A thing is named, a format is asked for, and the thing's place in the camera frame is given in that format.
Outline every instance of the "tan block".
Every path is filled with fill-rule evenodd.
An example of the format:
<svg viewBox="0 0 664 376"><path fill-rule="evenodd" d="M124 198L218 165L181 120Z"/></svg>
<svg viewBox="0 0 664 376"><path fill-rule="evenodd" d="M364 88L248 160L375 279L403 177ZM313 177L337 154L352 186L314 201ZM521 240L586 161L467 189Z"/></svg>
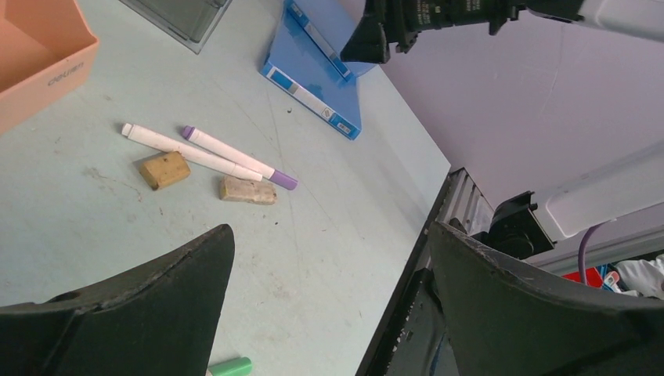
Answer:
<svg viewBox="0 0 664 376"><path fill-rule="evenodd" d="M139 172L153 190L160 190L184 180L191 170L185 158L173 151L143 163Z"/></svg>
<svg viewBox="0 0 664 376"><path fill-rule="evenodd" d="M222 179L219 191L224 201L249 202L260 205L276 203L276 189L272 183L252 182L227 175Z"/></svg>

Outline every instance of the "purple wall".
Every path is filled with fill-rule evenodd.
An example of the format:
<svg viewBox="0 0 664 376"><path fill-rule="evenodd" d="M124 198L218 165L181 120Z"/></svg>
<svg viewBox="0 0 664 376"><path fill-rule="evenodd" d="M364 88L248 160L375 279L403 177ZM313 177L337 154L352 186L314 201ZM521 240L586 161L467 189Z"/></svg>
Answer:
<svg viewBox="0 0 664 376"><path fill-rule="evenodd" d="M363 0L341 3L359 18ZM384 70L453 168L465 166L492 204L664 139L663 44L529 13L495 37L487 31L425 32ZM606 227L630 233L664 223L664 207L650 213Z"/></svg>

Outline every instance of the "marker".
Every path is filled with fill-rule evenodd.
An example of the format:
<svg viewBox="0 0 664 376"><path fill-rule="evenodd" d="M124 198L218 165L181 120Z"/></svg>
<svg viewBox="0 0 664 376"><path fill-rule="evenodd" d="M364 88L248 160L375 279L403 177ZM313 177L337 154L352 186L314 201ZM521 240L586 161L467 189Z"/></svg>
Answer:
<svg viewBox="0 0 664 376"><path fill-rule="evenodd" d="M296 179L291 178L279 170L269 167L265 163L249 157L245 153L234 149L230 145L226 145L218 139L208 135L207 133L199 131L194 127L187 125L182 130L182 137L188 139L191 143L203 147L204 149L210 150L212 153L217 154L219 157L224 157L229 161L233 161L239 164L240 166L244 166L252 171L260 173L267 180L278 184L287 190L294 190L295 187L298 186L298 181Z"/></svg>
<svg viewBox="0 0 664 376"><path fill-rule="evenodd" d="M215 171L235 176L238 179L254 180L256 182L260 182L263 179L262 175L255 171L244 168L238 164L195 147L180 143L179 141L170 139L157 132L150 131L148 128L144 128L140 125L125 124L122 127L122 135L127 136L131 141L136 141L137 143L141 143L145 146L166 153L179 151L187 161L192 161L193 163L211 168Z"/></svg>

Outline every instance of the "purple marker cap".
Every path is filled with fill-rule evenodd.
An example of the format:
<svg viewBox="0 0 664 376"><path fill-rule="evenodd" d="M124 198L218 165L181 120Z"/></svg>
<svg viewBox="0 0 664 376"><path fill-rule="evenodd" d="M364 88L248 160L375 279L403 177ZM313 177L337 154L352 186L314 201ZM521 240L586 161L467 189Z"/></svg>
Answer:
<svg viewBox="0 0 664 376"><path fill-rule="evenodd" d="M191 137L193 134L194 129L195 128L190 125L185 126L185 128L182 130L182 137L189 139L189 137Z"/></svg>
<svg viewBox="0 0 664 376"><path fill-rule="evenodd" d="M298 186L298 181L284 174L279 170L274 170L270 182L286 188L287 190L294 190Z"/></svg>

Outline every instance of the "white table surface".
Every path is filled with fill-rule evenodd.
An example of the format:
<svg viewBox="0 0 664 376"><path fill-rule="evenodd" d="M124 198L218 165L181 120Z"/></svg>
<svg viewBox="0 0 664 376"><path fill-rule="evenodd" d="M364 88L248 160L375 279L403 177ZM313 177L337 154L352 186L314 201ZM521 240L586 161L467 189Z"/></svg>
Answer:
<svg viewBox="0 0 664 376"><path fill-rule="evenodd" d="M43 302L228 223L236 258L211 363L354 374L449 169L383 71L360 80L351 142L258 73L281 2L236 0L199 56L120 2L80 3L101 39L90 79L0 136L0 305ZM195 125L300 185L272 207L226 203L221 174L193 165L153 192L136 162L157 152L120 136L124 122L174 138Z"/></svg>

